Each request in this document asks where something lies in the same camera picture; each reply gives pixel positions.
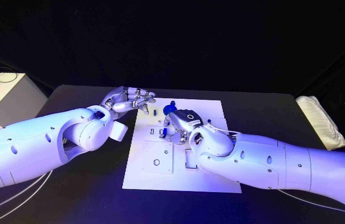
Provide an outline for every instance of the rectangular slot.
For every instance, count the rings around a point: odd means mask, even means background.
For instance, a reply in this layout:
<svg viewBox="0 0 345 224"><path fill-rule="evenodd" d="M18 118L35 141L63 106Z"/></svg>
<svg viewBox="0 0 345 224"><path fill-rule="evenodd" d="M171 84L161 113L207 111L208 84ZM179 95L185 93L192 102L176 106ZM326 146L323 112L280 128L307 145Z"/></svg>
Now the rectangular slot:
<svg viewBox="0 0 345 224"><path fill-rule="evenodd" d="M185 168L196 169L195 156L191 149L185 149Z"/></svg>

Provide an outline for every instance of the black cable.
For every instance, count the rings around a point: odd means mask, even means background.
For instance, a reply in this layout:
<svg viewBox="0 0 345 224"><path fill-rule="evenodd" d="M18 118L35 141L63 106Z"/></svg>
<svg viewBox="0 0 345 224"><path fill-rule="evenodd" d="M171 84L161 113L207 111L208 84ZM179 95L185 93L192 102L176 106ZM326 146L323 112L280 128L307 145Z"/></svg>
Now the black cable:
<svg viewBox="0 0 345 224"><path fill-rule="evenodd" d="M14 72L12 69L10 69L10 68L7 68L7 67L0 67L0 68L5 68L5 69L8 69L8 70L15 74L15 78L18 77L18 74ZM10 83L11 81L15 80L15 78L14 78L12 80L7 81L7 82L0 81L0 83Z"/></svg>

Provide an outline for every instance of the cable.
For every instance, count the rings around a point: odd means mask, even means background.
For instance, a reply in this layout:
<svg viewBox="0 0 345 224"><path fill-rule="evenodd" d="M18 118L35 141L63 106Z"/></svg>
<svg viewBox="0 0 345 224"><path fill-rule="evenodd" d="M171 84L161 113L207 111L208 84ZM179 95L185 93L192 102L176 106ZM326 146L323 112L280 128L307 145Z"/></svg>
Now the cable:
<svg viewBox="0 0 345 224"><path fill-rule="evenodd" d="M316 206L319 206L319 207L322 207L322 208L329 208L329 209L332 209L332 210L336 210L336 211L340 211L340 212L345 213L345 210L343 210L343 209L332 208L332 207L323 206L323 205L320 205L320 204L311 203L311 202L309 202L309 201L306 201L306 200L303 200L303 199L294 197L294 196L290 195L288 193L283 192L280 189L277 189L277 190L278 190L281 193L284 193L287 196L290 196L290 197L299 199L300 201L303 201L303 202L306 202L306 203L310 203L310 204L313 204L313 205L316 205Z"/></svg>
<svg viewBox="0 0 345 224"><path fill-rule="evenodd" d="M20 193L17 193L11 198L8 198L5 201L2 201L2 202L0 203L0 206L1 206L5 202L8 202L12 198L15 198L23 192L25 192L27 189L40 181L40 179L43 178L44 175L46 175L46 173L40 176L40 178L33 182L33 184L31 184Z"/></svg>
<svg viewBox="0 0 345 224"><path fill-rule="evenodd" d="M209 123L208 123L208 125L209 125L214 129L217 129L217 130L219 130L219 131L222 131L222 132L230 132L230 133L237 133L237 134L240 134L240 132L235 132L235 131L231 131L231 130L224 130L224 129L217 128L217 127L212 126Z"/></svg>
<svg viewBox="0 0 345 224"><path fill-rule="evenodd" d="M43 187L43 185L44 185L44 183L46 183L46 181L47 181L47 179L48 179L48 177L50 177L51 172L53 172L53 171L50 171L50 173L48 173L46 179L44 179L40 187L37 188L37 190L34 191L34 193L30 195L30 197L21 202L21 204L20 204L11 211L8 211L8 212L0 217L0 219L4 218L11 212L14 212L14 210L17 210L17 209L21 207L21 205L30 200L30 198L34 196L34 194L37 193L37 191L38 191L40 188Z"/></svg>
<svg viewBox="0 0 345 224"><path fill-rule="evenodd" d="M2 82L2 81L0 81L0 83L10 83L11 81L14 81L15 80L15 78L12 79L12 80L10 80L10 81L7 81L7 82Z"/></svg>

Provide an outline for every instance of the white cable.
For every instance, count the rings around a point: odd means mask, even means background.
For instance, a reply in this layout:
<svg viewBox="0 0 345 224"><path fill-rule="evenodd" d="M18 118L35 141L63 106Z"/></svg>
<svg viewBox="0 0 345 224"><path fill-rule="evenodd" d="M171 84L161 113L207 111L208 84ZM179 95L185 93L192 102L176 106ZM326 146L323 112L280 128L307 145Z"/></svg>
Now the white cable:
<svg viewBox="0 0 345 224"><path fill-rule="evenodd" d="M40 181L40 179L43 178L44 175L46 175L46 173L40 176L40 178L33 182L33 184L31 184L20 193L17 193L11 198L8 198L5 201L2 201L2 202L0 203L0 206L1 206L5 202L8 202L12 198L15 198L23 192L25 192L27 189Z"/></svg>
<svg viewBox="0 0 345 224"><path fill-rule="evenodd" d="M306 200L303 200L303 199L294 197L293 195L290 195L288 193L283 192L281 190L278 190L278 191L280 191L281 193L284 193L287 196L290 196L290 197L299 199L300 201L303 201L303 202L306 202L306 203L310 203L310 204L313 204L313 205L316 205L316 206L319 206L319 207L322 207L322 208L329 208L329 209L332 209L332 210L336 210L336 211L340 211L340 212L345 213L345 210L343 210L343 209L332 208L332 207L323 206L323 205L320 205L320 204L311 203L311 202L309 202L309 201L306 201Z"/></svg>
<svg viewBox="0 0 345 224"><path fill-rule="evenodd" d="M37 193L37 191L38 191L40 188L43 187L43 185L44 185L44 183L46 183L46 181L47 181L47 179L48 179L48 177L50 177L51 172L53 172L53 171L48 172L48 175L47 175L46 179L44 179L40 187L37 188L37 190L34 191L34 193L30 195L30 197L21 202L21 204L20 204L11 211L8 211L8 212L0 217L0 219L4 218L11 212L14 212L14 210L17 210L17 209L21 207L21 205L30 200L30 198L34 196L34 194Z"/></svg>
<svg viewBox="0 0 345 224"><path fill-rule="evenodd" d="M235 131L231 131L231 130L224 130L224 129L217 128L217 127L212 126L209 123L208 123L208 125L209 125L214 129L217 129L217 130L219 130L219 131L222 131L222 132L230 132L230 133L237 133L237 134L240 134L240 132L235 132Z"/></svg>

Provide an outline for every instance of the white robotic arm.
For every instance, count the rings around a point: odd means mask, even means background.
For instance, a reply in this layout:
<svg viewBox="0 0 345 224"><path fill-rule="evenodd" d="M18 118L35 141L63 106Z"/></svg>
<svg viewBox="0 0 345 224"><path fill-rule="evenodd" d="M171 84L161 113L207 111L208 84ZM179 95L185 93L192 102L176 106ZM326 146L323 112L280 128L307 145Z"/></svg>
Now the white robotic arm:
<svg viewBox="0 0 345 224"><path fill-rule="evenodd" d="M178 137L181 132L188 137L196 167L204 172L261 189L303 190L345 203L345 153L301 148L263 136L227 136L211 122L202 124L195 112L178 111L166 119L178 129ZM195 117L189 126L188 114ZM161 138L172 141L173 135Z"/></svg>
<svg viewBox="0 0 345 224"><path fill-rule="evenodd" d="M54 113L0 129L0 187L27 181L96 150L107 137L120 141L127 127L113 121L132 109L148 114L155 94L116 88L100 105Z"/></svg>

